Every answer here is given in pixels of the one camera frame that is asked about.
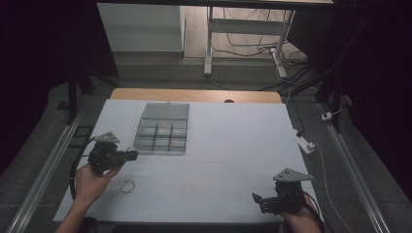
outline table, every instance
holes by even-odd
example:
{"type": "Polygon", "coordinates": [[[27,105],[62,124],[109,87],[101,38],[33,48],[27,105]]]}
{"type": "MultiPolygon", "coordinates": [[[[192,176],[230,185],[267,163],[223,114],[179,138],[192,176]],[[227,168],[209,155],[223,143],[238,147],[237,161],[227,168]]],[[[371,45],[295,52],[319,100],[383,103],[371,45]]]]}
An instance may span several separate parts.
{"type": "MultiPolygon", "coordinates": [[[[126,150],[133,144],[148,100],[164,101],[168,94],[167,100],[173,102],[190,100],[187,151],[157,155],[140,151],[137,160],[123,166],[86,215],[101,222],[122,223],[282,222],[279,216],[262,214],[252,198],[252,192],[275,196],[272,177],[285,167],[307,174],[286,107],[276,100],[277,93],[116,89],[92,136],[112,131],[120,138],[119,150],[126,150]],[[236,103],[219,103],[211,93],[221,97],[243,94],[249,102],[233,98],[236,103]],[[251,103],[253,95],[265,96],[263,99],[271,96],[271,103],[251,103]],[[120,192],[120,184],[128,179],[136,188],[125,194],[120,192]]],[[[92,147],[88,145],[85,154],[92,147]]],[[[302,186],[315,196],[310,182],[302,186]]],[[[71,203],[68,190],[54,220],[63,220],[71,203]]]]}

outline floor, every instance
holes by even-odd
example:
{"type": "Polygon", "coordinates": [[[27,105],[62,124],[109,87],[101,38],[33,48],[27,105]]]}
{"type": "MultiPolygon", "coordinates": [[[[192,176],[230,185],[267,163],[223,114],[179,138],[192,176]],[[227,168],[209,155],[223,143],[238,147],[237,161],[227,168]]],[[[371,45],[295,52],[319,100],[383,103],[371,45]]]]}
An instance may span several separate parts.
{"type": "MultiPolygon", "coordinates": [[[[197,10],[206,17],[205,9],[197,10]]],[[[234,17],[247,17],[252,11],[239,13],[240,15],[235,15],[237,14],[236,11],[231,11],[231,13],[234,17]]],[[[194,26],[193,31],[198,28],[200,26],[194,26]]],[[[223,42],[227,40],[224,34],[220,39],[216,38],[214,39],[216,40],[214,46],[225,50],[231,49],[231,47],[227,47],[227,44],[226,46],[223,45],[223,42]]],[[[255,42],[258,42],[258,36],[252,37],[250,41],[236,41],[239,44],[255,42]]],[[[218,59],[214,60],[213,74],[211,77],[206,78],[203,76],[203,49],[200,49],[204,47],[204,45],[200,46],[200,42],[191,45],[187,43],[186,58],[174,55],[117,54],[115,60],[120,78],[115,79],[115,81],[124,87],[142,88],[259,90],[267,87],[267,91],[279,91],[281,87],[286,86],[283,91],[283,101],[288,107],[293,127],[303,130],[304,137],[309,142],[317,144],[318,150],[315,153],[309,156],[302,154],[302,156],[309,173],[315,177],[313,185],[321,210],[330,228],[337,233],[379,232],[373,227],[367,208],[360,200],[342,157],[333,143],[328,130],[329,124],[320,120],[320,115],[329,108],[329,105],[328,103],[316,103],[314,94],[318,86],[313,86],[297,96],[289,98],[289,83],[277,78],[273,61],[270,58],[263,56],[259,59],[251,57],[248,59],[234,59],[234,56],[226,57],[226,54],[218,57],[219,53],[217,52],[214,53],[214,56],[218,59]],[[194,48],[191,51],[192,53],[188,54],[187,52],[190,51],[189,47],[191,46],[194,48]]],[[[237,52],[254,52],[256,47],[234,50],[237,50],[237,52]]],[[[297,69],[298,67],[287,67],[288,74],[295,73],[297,69]]],[[[80,99],[89,99],[87,110],[79,124],[83,127],[92,127],[95,124],[105,100],[110,97],[113,91],[111,86],[99,79],[92,78],[92,81],[96,87],[92,95],[85,96],[79,93],[80,99]]],[[[65,127],[67,111],[56,108],[61,101],[67,101],[67,84],[51,90],[49,104],[41,120],[21,148],[15,161],[0,177],[0,232],[6,232],[8,229],[65,127]]],[[[347,115],[349,108],[350,106],[344,103],[340,113],[341,136],[346,141],[348,150],[353,155],[361,175],[382,211],[391,232],[412,232],[411,203],[398,187],[385,165],[352,124],[347,115]]],[[[52,219],[62,195],[67,189],[70,164],[80,151],[76,146],[81,144],[82,140],[76,138],[70,140],[71,146],[64,152],[64,156],[53,173],[45,194],[34,213],[32,213],[31,218],[29,218],[26,232],[53,232],[58,225],[52,219]]],[[[99,232],[112,232],[116,227],[114,224],[102,223],[99,232]]],[[[130,229],[130,226],[128,226],[117,229],[118,232],[126,232],[126,230],[170,232],[171,229],[176,228],[155,227],[148,229],[143,226],[133,226],[130,229]]],[[[202,228],[198,232],[227,233],[245,231],[235,228],[202,228]]]]}

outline tabletop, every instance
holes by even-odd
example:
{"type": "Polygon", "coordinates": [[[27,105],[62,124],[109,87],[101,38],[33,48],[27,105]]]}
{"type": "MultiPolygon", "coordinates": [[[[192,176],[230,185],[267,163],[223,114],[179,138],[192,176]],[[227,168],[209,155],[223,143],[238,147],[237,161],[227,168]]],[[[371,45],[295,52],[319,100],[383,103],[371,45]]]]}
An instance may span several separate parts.
{"type": "Polygon", "coordinates": [[[235,103],[282,103],[280,95],[274,91],[117,88],[112,92],[110,98],[123,100],[203,101],[221,103],[230,100],[235,103]]]}
{"type": "MultiPolygon", "coordinates": [[[[285,105],[200,102],[198,97],[196,101],[183,101],[185,95],[180,96],[183,99],[179,101],[176,100],[179,92],[192,90],[170,91],[175,95],[171,95],[169,101],[189,103],[186,152],[140,151],[137,160],[127,162],[112,179],[87,216],[101,222],[122,223],[282,222],[279,216],[262,214],[252,192],[263,198],[276,196],[272,177],[286,167],[307,174],[285,105]],[[130,193],[120,191],[126,180],[136,183],[130,193]]],[[[120,100],[116,98],[120,98],[124,90],[114,91],[92,136],[112,131],[120,139],[118,150],[128,149],[146,104],[155,101],[148,97],[150,92],[158,93],[158,90],[147,90],[146,100],[120,100]]],[[[160,101],[164,101],[167,94],[160,96],[160,101]]],[[[90,144],[85,154],[92,147],[90,144]]],[[[315,196],[310,182],[302,182],[302,187],[315,196]]],[[[71,202],[67,190],[54,220],[64,218],[71,202]]]]}

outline wall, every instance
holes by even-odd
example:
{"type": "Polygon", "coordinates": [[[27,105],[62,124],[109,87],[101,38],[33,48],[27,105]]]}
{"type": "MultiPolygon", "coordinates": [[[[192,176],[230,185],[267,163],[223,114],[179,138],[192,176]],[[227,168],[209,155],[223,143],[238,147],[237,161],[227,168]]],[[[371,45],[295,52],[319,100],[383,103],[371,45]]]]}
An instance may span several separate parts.
{"type": "Polygon", "coordinates": [[[183,51],[183,7],[99,3],[112,51],[183,51]]]}

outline hand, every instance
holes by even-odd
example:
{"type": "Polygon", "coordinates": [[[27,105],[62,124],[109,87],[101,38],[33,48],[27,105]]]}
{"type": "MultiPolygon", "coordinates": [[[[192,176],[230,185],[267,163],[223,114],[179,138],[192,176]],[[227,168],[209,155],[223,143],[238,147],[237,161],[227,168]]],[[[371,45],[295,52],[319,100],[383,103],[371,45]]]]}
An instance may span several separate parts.
{"type": "Polygon", "coordinates": [[[89,207],[104,192],[109,181],[120,171],[121,167],[110,170],[105,175],[97,174],[90,164],[76,172],[75,203],[89,207]]]}
{"type": "MultiPolygon", "coordinates": [[[[313,203],[311,199],[307,196],[305,196],[306,203],[312,207],[313,209],[313,203]]],[[[290,214],[290,213],[280,213],[280,216],[282,216],[289,224],[291,227],[291,230],[293,233],[320,233],[321,229],[319,229],[319,226],[317,222],[315,221],[315,217],[310,214],[306,208],[301,208],[299,212],[296,214],[290,214]]]]}

